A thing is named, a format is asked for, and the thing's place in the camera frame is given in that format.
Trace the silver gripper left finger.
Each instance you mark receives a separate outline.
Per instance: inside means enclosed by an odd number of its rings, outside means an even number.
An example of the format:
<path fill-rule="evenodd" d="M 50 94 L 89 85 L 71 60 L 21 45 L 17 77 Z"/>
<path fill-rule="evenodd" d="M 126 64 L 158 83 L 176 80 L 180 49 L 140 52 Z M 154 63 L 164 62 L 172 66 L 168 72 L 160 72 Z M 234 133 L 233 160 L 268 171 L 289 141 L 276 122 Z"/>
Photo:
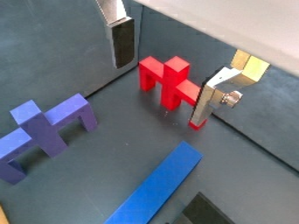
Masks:
<path fill-rule="evenodd" d="M 122 0 L 94 0 L 106 26 L 112 59 L 116 68 L 134 58 L 134 20 L 126 15 Z"/>

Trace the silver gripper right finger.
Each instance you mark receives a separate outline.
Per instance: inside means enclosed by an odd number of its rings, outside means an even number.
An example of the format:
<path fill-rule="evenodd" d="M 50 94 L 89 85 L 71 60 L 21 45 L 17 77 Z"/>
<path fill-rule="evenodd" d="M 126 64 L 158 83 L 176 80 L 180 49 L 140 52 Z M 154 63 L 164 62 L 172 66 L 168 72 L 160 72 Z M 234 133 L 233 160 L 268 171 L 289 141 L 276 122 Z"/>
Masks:
<path fill-rule="evenodd" d="M 238 90 L 258 82 L 268 67 L 265 61 L 236 50 L 229 67 L 218 68 L 201 83 L 189 120 L 192 127 L 201 127 L 221 105 L 234 107 L 242 96 Z"/>

